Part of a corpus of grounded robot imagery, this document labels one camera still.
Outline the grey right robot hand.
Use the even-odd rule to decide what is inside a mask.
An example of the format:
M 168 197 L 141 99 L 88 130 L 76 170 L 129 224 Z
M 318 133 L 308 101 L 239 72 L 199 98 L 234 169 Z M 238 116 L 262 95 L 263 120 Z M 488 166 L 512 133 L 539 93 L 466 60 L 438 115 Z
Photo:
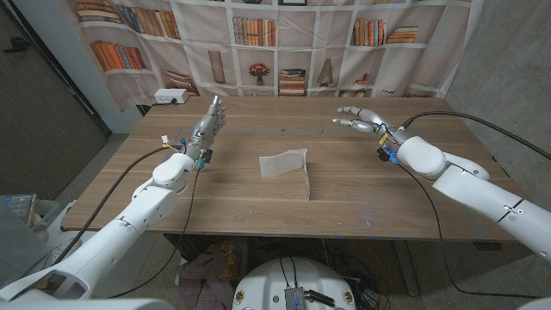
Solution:
M 357 107 L 338 108 L 339 113 L 349 115 L 350 119 L 333 119 L 332 122 L 343 127 L 349 127 L 360 133 L 374 133 L 381 139 L 386 135 L 392 142 L 401 145 L 412 136 L 404 129 L 395 127 L 389 120 L 372 110 Z

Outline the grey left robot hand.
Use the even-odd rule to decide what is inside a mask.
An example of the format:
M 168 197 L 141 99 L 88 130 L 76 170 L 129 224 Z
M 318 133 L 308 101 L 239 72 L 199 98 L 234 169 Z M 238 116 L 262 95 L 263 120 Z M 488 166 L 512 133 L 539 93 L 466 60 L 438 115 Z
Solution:
M 194 161 L 200 158 L 203 151 L 212 146 L 215 136 L 226 124 L 226 108 L 222 103 L 223 101 L 215 96 L 207 113 L 195 124 L 191 132 L 185 154 Z

